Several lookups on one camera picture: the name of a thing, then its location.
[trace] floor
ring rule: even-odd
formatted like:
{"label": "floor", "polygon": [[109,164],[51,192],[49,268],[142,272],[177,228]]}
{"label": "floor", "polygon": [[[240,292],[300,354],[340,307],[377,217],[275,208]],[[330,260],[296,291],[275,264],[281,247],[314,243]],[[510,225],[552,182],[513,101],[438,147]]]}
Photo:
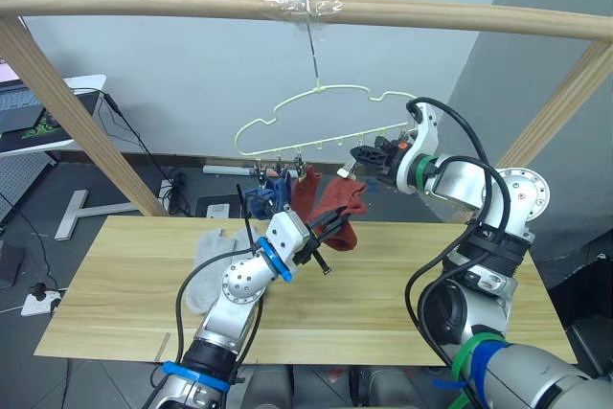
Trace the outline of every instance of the floor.
{"label": "floor", "polygon": [[[161,178],[155,169],[141,167],[136,170],[152,190],[159,188]],[[237,182],[244,189],[254,187],[255,179],[249,177],[205,176],[200,169],[183,171],[188,175],[184,194],[192,208],[200,196],[233,193]],[[70,240],[53,239],[65,206],[72,192],[78,189],[90,191],[87,206],[125,201],[122,194],[95,166],[59,164],[47,171],[20,203],[21,211],[44,239],[52,273],[61,287],[70,283],[105,219],[104,216],[81,219]],[[368,181],[368,190],[363,199],[369,204],[369,212],[357,219],[438,221],[417,196],[398,193],[371,180]],[[16,284],[0,291],[0,310],[3,310],[22,305],[28,287],[44,280],[45,271],[37,239],[19,216],[14,216],[8,222],[1,238],[27,250]],[[33,355],[49,321],[47,315],[22,318],[19,310],[0,314],[0,363],[4,367],[0,372],[0,395],[3,408],[60,408],[67,361]],[[71,360],[71,364],[66,409],[136,409],[141,407],[150,392],[148,376],[152,370],[151,364],[95,360]],[[343,368],[339,369],[296,367],[295,407],[348,407],[347,372]],[[252,367],[245,367],[242,370],[243,376],[248,377],[252,371]],[[411,378],[432,381],[428,370],[413,369],[410,374]],[[246,383],[233,388],[228,409],[239,409],[245,387]],[[443,395],[441,398],[447,400],[448,396]],[[448,401],[441,401],[441,406],[437,404],[433,407],[445,407],[446,404]]]}

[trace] blue clip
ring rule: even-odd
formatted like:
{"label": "blue clip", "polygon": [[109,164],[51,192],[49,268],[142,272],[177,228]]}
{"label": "blue clip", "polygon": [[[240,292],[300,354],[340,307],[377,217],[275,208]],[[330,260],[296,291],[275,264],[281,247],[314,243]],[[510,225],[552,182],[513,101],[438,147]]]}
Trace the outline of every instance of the blue clip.
{"label": "blue clip", "polygon": [[223,380],[219,380],[218,378],[211,377],[210,375],[197,373],[196,371],[192,371],[190,369],[184,368],[183,366],[179,366],[172,361],[167,361],[166,363],[164,363],[164,365],[162,366],[162,371],[166,374],[179,375],[181,377],[188,378],[189,380],[202,383],[203,385],[215,388],[222,393],[228,393],[228,391],[230,390],[230,384],[228,382],[224,382]]}
{"label": "blue clip", "polygon": [[289,271],[287,266],[284,264],[284,262],[281,260],[281,258],[277,255],[277,253],[272,248],[272,246],[270,246],[270,243],[268,242],[268,240],[265,239],[264,237],[259,237],[258,244],[261,246],[261,249],[264,250],[264,253],[266,254],[266,256],[268,256],[268,259],[270,259],[274,267],[277,269],[277,272],[279,273],[279,275],[283,277],[284,281],[286,281],[287,283],[291,282],[292,280],[291,272]]}

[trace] wooden rod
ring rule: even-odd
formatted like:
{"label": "wooden rod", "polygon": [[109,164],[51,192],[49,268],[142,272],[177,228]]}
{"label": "wooden rod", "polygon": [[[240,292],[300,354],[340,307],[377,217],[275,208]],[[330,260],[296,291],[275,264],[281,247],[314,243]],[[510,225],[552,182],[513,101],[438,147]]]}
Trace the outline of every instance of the wooden rod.
{"label": "wooden rod", "polygon": [[[528,167],[611,72],[613,44],[593,42],[502,156],[496,168]],[[470,216],[471,213],[458,212],[451,222],[466,222]]]}
{"label": "wooden rod", "polygon": [[0,56],[144,216],[167,213],[59,76],[16,16],[0,16]]}
{"label": "wooden rod", "polygon": [[[305,0],[0,0],[0,15],[152,15],[304,19]],[[613,41],[610,16],[453,2],[309,0],[316,20],[412,28],[553,35]]]}

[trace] transparent tape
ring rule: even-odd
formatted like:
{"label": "transparent tape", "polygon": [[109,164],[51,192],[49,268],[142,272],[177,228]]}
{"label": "transparent tape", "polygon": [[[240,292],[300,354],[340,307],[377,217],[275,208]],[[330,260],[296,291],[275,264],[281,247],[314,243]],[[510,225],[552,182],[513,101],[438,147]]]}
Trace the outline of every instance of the transparent tape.
{"label": "transparent tape", "polygon": [[271,6],[268,17],[282,21],[323,20],[343,10],[340,0],[264,0]]}

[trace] white wall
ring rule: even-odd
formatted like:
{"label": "white wall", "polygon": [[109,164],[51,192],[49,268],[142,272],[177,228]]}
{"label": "white wall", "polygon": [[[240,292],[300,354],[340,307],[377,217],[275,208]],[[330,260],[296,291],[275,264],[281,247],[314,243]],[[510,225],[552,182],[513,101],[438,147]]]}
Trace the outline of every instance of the white wall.
{"label": "white wall", "polygon": [[[28,24],[62,75],[107,74],[107,90],[158,153],[238,156],[233,138],[240,126],[268,118],[275,104],[314,86],[307,34],[293,24],[117,16],[37,17]],[[446,101],[476,37],[325,26],[316,32],[322,82]],[[348,93],[315,97],[284,113],[283,126],[245,140],[253,149],[272,148],[405,119],[404,103],[380,106]],[[351,115],[342,116],[348,109]],[[313,148],[304,156],[331,161],[348,153],[346,147]]]}

